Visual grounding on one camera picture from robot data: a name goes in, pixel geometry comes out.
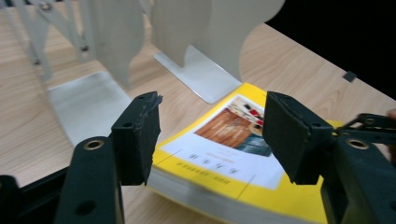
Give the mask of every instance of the yellow book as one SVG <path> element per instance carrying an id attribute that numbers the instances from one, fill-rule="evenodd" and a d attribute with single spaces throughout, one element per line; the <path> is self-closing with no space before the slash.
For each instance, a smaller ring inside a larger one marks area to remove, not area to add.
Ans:
<path id="1" fill-rule="evenodd" d="M 291 184 L 262 139 L 266 91 L 243 83 L 156 146 L 148 186 L 232 223 L 326 223 L 315 186 Z"/>

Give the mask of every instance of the screw hole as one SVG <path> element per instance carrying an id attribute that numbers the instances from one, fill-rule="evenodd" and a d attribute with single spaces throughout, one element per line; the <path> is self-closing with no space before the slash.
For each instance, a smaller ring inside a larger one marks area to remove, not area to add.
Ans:
<path id="1" fill-rule="evenodd" d="M 87 142 L 84 145 L 84 148 L 87 150 L 94 150 L 94 149 L 101 147 L 104 144 L 105 143 L 102 140 L 92 140 L 92 141 Z"/>
<path id="2" fill-rule="evenodd" d="M 374 124 L 374 123 L 375 123 L 375 120 L 374 120 L 374 119 L 366 119 L 364 122 L 365 122 L 366 124 Z"/>
<path id="3" fill-rule="evenodd" d="M 89 215 L 96 207 L 96 203 L 94 201 L 86 201 L 78 205 L 76 209 L 76 214 L 84 217 Z"/>
<path id="4" fill-rule="evenodd" d="M 357 148 L 357 149 L 367 149 L 369 148 L 369 145 L 365 144 L 362 141 L 356 140 L 356 139 L 348 139 L 346 141 L 351 147 Z"/>
<path id="5" fill-rule="evenodd" d="M 88 51 L 88 46 L 84 45 L 79 48 L 81 51 Z"/>
<path id="6" fill-rule="evenodd" d="M 52 9 L 52 5 L 48 2 L 40 2 L 39 6 L 40 6 L 41 10 L 46 11 L 46 12 L 48 12 Z"/>

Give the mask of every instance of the book cover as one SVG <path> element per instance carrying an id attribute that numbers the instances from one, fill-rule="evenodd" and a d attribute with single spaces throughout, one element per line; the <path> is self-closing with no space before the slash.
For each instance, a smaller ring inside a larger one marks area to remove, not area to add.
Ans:
<path id="1" fill-rule="evenodd" d="M 265 99 L 266 91 L 243 83 L 158 144 L 154 168 L 262 211 L 326 223 L 321 180 L 315 186 L 291 184 L 262 138 Z"/>

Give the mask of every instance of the metal bolt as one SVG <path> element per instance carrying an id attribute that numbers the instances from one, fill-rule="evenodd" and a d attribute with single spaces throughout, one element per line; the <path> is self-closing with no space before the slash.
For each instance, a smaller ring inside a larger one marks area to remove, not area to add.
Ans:
<path id="1" fill-rule="evenodd" d="M 52 9 L 52 5 L 48 2 L 40 2 L 39 5 L 43 11 L 50 11 Z"/>

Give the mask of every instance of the table surface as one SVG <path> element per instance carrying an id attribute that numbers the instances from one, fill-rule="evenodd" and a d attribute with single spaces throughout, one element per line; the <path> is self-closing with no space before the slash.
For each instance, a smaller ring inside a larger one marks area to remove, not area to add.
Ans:
<path id="1" fill-rule="evenodd" d="M 153 55 L 150 26 L 146 42 L 130 64 L 131 98 L 147 91 L 163 96 L 159 142 L 181 131 L 214 105 L 201 100 Z M 0 12 L 0 173 L 25 186 L 70 162 L 73 147 L 51 108 L 48 88 L 106 70 L 99 62 L 79 63 L 74 50 L 56 32 L 46 47 L 53 78 L 43 83 Z M 243 81 L 266 91 L 288 94 L 323 119 L 349 121 L 359 113 L 386 115 L 395 100 L 319 57 L 266 24 L 248 36 L 240 58 Z M 144 186 L 122 187 L 127 223 L 219 223 Z"/>

